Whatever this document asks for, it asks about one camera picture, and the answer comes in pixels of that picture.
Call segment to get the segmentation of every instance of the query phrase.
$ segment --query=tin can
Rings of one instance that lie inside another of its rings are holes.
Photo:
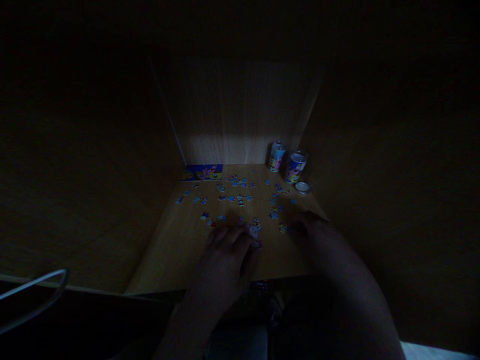
[[[270,159],[268,159],[268,170],[272,173],[278,173],[280,165],[282,164],[282,158],[285,155],[285,144],[280,140],[274,140],[271,142]]]
[[[296,184],[309,158],[308,152],[297,150],[290,155],[290,162],[286,168],[285,182]]]

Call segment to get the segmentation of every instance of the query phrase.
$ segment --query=wooden panel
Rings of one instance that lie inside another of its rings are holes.
[[[320,85],[317,65],[175,57],[158,65],[187,164],[264,164],[297,149]]]
[[[405,341],[476,352],[478,71],[460,59],[326,73],[305,178],[360,252]]]
[[[98,50],[6,52],[0,271],[122,293],[183,164],[147,57]]]
[[[255,188],[232,187],[229,182],[222,181],[225,192],[219,192],[217,181],[201,182],[192,189],[192,182],[181,182],[177,185],[167,207],[158,223],[158,227],[145,255],[139,264],[135,275],[128,286],[128,294],[156,293],[185,289],[188,286],[192,271],[202,255],[210,227],[207,220],[200,217],[204,211],[209,212],[209,219],[217,220],[219,215],[225,215],[227,222],[216,222],[235,225],[239,216],[252,223],[252,219],[260,217],[260,240],[263,241],[258,266],[253,276],[254,280],[291,277],[311,274],[310,265],[295,247],[287,234],[280,234],[279,223],[286,222],[291,215],[299,211],[312,210],[325,216],[312,194],[301,195],[291,185],[286,184],[278,173],[270,172],[264,165],[228,165],[224,167],[223,178],[238,175],[240,179],[247,178],[248,183],[256,184]],[[271,205],[269,199],[275,193],[274,184],[281,184],[290,189],[291,194],[281,194],[279,202],[284,207],[279,219],[270,219]],[[181,204],[175,201],[187,190],[192,193],[185,197]],[[219,196],[251,195],[252,201],[244,200],[240,207],[234,202],[219,201]],[[195,196],[208,197],[206,205],[193,203]],[[297,204],[291,204],[290,199],[296,199]]]

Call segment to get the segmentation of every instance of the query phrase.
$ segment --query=can lid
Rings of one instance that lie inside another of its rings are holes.
[[[281,140],[272,141],[271,147],[275,150],[286,150],[285,144]]]
[[[297,163],[306,163],[309,158],[309,153],[301,150],[297,150],[291,154],[290,158]]]
[[[300,193],[300,194],[308,194],[312,188],[310,188],[310,185],[308,185],[306,182],[299,181],[295,184],[295,189]]]

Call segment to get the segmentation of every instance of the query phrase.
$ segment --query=hand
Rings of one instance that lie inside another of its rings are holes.
[[[210,233],[185,297],[220,318],[250,284],[259,249],[246,227],[222,227]]]
[[[341,261],[343,255],[353,252],[340,232],[327,220],[306,211],[293,216],[288,233],[319,271],[326,271],[332,263]]]

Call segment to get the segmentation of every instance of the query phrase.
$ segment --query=desk surface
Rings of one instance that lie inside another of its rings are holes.
[[[247,178],[248,187],[233,187],[226,179],[237,175],[239,179]],[[258,258],[253,280],[276,279],[311,274],[313,269],[303,259],[299,250],[292,243],[288,234],[281,234],[279,224],[285,224],[293,214],[311,210],[325,216],[315,197],[310,193],[302,195],[292,185],[284,182],[283,173],[270,172],[263,164],[254,165],[224,165],[222,181],[179,182],[172,192],[157,229],[148,244],[143,258],[128,286],[126,294],[159,293],[185,289],[192,272],[200,259],[206,245],[206,239],[211,229],[207,225],[209,219],[216,226],[235,225],[239,216],[245,222],[252,223],[253,218],[260,217],[261,232],[259,240],[263,249]],[[225,187],[224,192],[217,189],[217,184]],[[275,184],[291,191],[291,194],[278,193]],[[237,195],[252,196],[251,201],[243,199],[240,207]],[[284,211],[278,213],[278,219],[270,219],[272,194],[278,194],[277,204]],[[183,201],[177,204],[177,199],[183,196]],[[194,203],[195,197],[207,197],[205,205]],[[235,196],[235,201],[219,201],[220,196]],[[200,219],[203,212],[209,213],[207,220]],[[226,222],[218,221],[217,217],[224,215]]]

